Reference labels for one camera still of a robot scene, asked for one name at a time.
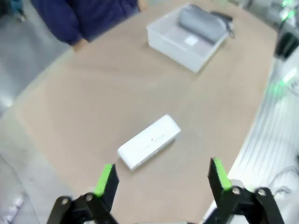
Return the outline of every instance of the beige tabletop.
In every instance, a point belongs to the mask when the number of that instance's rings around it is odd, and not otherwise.
[[[146,26],[187,2],[158,4],[104,34],[48,73],[16,111],[78,194],[116,162],[112,213],[120,223],[198,222],[213,199],[210,157],[230,169],[263,99],[276,34],[240,8],[194,1],[233,16],[235,28],[199,74],[148,46]],[[181,134],[131,172],[117,149],[164,114]]]

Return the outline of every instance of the clear plastic container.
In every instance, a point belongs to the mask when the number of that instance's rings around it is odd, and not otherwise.
[[[193,72],[201,67],[228,37],[226,33],[218,42],[211,43],[178,25],[178,16],[183,7],[148,25],[149,45],[184,65]]]

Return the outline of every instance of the person's hand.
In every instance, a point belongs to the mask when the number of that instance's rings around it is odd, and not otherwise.
[[[89,42],[85,39],[81,39],[78,43],[72,45],[72,48],[75,52],[80,51],[84,46],[88,45]]]
[[[140,12],[146,10],[149,7],[147,0],[138,0],[138,9]]]

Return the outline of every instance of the gray pouch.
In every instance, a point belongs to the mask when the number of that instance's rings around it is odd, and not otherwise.
[[[219,41],[227,32],[225,21],[195,5],[188,5],[181,10],[178,24],[212,43]]]

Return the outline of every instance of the white box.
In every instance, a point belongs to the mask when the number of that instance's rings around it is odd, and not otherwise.
[[[227,39],[228,32],[213,44],[183,29],[178,25],[182,8],[176,9],[146,27],[149,45],[191,71],[198,72]]]
[[[118,149],[118,154],[133,170],[165,147],[181,132],[169,115],[164,115]]]

